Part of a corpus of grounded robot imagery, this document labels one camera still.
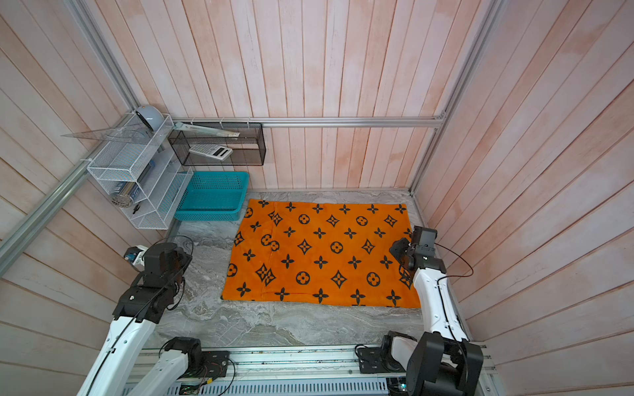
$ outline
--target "gray marble surface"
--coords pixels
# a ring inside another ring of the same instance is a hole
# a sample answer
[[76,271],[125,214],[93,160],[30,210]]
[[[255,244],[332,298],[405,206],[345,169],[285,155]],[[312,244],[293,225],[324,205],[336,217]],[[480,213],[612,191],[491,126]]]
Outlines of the gray marble surface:
[[[413,226],[422,225],[406,191],[248,193],[249,199],[315,203],[405,203]],[[419,337],[420,309],[338,307],[292,302],[220,299],[238,222],[183,222],[179,234],[194,240],[179,307],[165,312],[145,348],[159,348],[175,336],[199,338],[203,347],[264,347],[378,343],[389,330]]]

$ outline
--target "orange rug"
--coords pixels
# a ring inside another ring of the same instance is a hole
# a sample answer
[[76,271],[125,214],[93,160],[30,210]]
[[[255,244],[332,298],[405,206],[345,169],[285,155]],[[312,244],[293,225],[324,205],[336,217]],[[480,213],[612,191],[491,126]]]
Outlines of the orange rug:
[[410,227],[405,205],[250,200],[222,298],[420,308],[389,252]]

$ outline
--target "wooden plank wall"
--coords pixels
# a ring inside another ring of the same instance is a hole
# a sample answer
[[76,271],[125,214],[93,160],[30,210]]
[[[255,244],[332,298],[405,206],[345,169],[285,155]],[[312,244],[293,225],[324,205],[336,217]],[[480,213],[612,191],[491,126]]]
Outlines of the wooden plank wall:
[[509,2],[416,192],[509,395],[632,393],[633,20]]
[[[92,147],[61,137],[128,111],[63,2],[0,1],[0,239]],[[0,280],[0,383],[6,395],[75,394],[149,245],[87,182]]]
[[[400,117],[442,112],[490,0],[86,3],[139,100],[173,117]],[[403,188],[433,131],[264,133],[266,164],[236,167],[253,188]]]

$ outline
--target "calculator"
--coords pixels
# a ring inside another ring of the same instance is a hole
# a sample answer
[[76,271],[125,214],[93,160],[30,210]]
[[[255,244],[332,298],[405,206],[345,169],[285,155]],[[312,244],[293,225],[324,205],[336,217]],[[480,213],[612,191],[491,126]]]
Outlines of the calculator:
[[232,149],[219,144],[193,144],[190,146],[190,153],[206,156],[219,161],[227,159],[232,152]]

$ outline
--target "cable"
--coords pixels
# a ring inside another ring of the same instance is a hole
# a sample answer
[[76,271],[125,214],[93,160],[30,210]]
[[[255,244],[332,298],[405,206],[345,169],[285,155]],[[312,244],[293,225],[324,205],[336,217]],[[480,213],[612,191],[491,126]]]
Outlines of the cable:
[[354,354],[357,356],[357,358],[359,358],[359,361],[360,361],[360,362],[363,362],[363,359],[362,359],[362,358],[361,358],[361,356],[359,355],[359,351],[357,351],[357,348],[359,348],[359,347],[364,347],[364,348],[367,348],[368,346],[367,346],[367,345],[364,345],[364,344],[357,344],[357,345],[355,345],[355,346],[354,346]]
[[[174,237],[176,236],[182,236],[184,238],[187,238],[191,241],[191,252],[190,254],[193,253],[194,250],[194,242],[193,240],[185,235],[174,235]],[[172,236],[167,237],[167,238],[163,238],[161,240],[158,240],[156,242],[154,242],[152,244],[152,246],[156,245],[157,243],[164,241],[168,238],[173,238]],[[147,301],[147,303],[145,303],[141,309],[139,311],[137,311],[137,313],[132,317],[132,319],[130,319],[130,321],[127,323],[127,325],[123,328],[123,330],[121,330],[121,333],[119,333],[119,335],[115,338],[115,341],[112,343],[112,346],[110,347],[110,350],[108,351],[108,353],[106,354],[106,356],[103,358],[103,360],[101,361],[101,364],[99,365],[99,368],[97,369],[97,372],[94,374],[93,376],[93,380],[90,382],[90,386],[88,387],[88,391],[86,392],[86,396],[88,396],[90,394],[90,391],[93,389],[93,385],[95,380],[97,379],[97,376],[99,375],[99,372],[101,371],[101,368],[103,367],[104,363],[106,363],[106,360],[108,359],[108,356],[110,356],[110,353],[112,352],[112,350],[114,349],[115,345],[117,344],[117,342],[119,342],[119,340],[121,339],[121,336],[126,332],[127,328],[132,324],[132,322],[134,322],[134,320],[141,314],[141,312],[143,312],[143,310],[145,310],[149,304],[154,301],[155,298],[158,297],[159,294],[161,294],[161,292],[163,292],[163,290],[167,289],[167,285],[171,284],[180,274],[182,274],[185,269],[187,269],[187,267],[189,266],[189,263],[187,263],[186,265],[182,266],[180,268],[180,270],[178,270],[177,273],[174,274],[174,276],[168,280],[167,282],[165,282],[165,285],[163,285],[160,289],[158,289],[158,291],[156,293],[154,293],[154,295]]]
[[236,364],[233,362],[233,360],[229,358],[227,358],[227,360],[229,360],[231,362],[231,365],[233,366],[233,377],[231,379],[231,382],[229,382],[229,386],[227,386],[227,389],[223,390],[223,392],[220,393],[218,396],[223,396],[229,390],[229,388],[231,388],[231,385],[233,384],[233,380],[236,379]]
[[167,340],[167,341],[165,341],[165,343],[163,344],[163,346],[162,346],[162,347],[158,350],[158,357],[159,357],[159,359],[160,359],[160,351],[162,351],[162,350],[163,350],[163,348],[165,348],[165,346],[167,345],[167,343],[168,343],[168,342],[170,342],[170,341],[171,341],[171,340]]
[[200,384],[198,385],[198,391],[196,392],[197,395],[200,393],[200,387],[202,386],[202,383],[205,381],[206,376],[207,376],[207,366],[205,366],[205,374],[200,379]]
[[468,278],[468,277],[472,276],[475,271],[474,271],[474,268],[471,266],[471,264],[469,264],[465,259],[463,259],[461,255],[457,254],[456,252],[454,252],[453,250],[451,250],[449,248],[444,247],[443,245],[440,245],[439,243],[435,243],[435,244],[440,246],[443,249],[449,250],[451,253],[453,253],[456,256],[458,256],[458,258],[460,260],[464,261],[469,266],[469,268],[471,269],[471,273],[469,275],[447,275],[447,276],[443,276],[441,278],[438,278],[436,280],[436,286],[438,286],[438,294],[440,295],[440,302],[443,305],[444,319],[447,321],[447,324],[448,324],[448,327],[449,327],[449,332],[451,333],[451,336],[453,337],[454,341],[456,341],[458,343],[458,348],[460,348],[460,352],[462,353],[462,359],[465,361],[465,382],[467,382],[467,378],[469,377],[469,366],[467,365],[467,351],[462,349],[461,342],[458,341],[456,336],[453,334],[453,331],[451,330],[451,323],[449,322],[449,316],[447,315],[447,310],[446,310],[446,308],[444,306],[443,293],[440,290],[440,281],[442,281],[443,279],[447,279],[447,278]]
[[171,307],[171,308],[165,308],[167,310],[174,310],[176,308],[178,308],[178,304],[181,303],[181,300],[183,299],[183,295],[185,294],[185,278],[183,278],[183,292],[181,293],[181,298],[178,299],[178,302],[176,303],[175,306]]

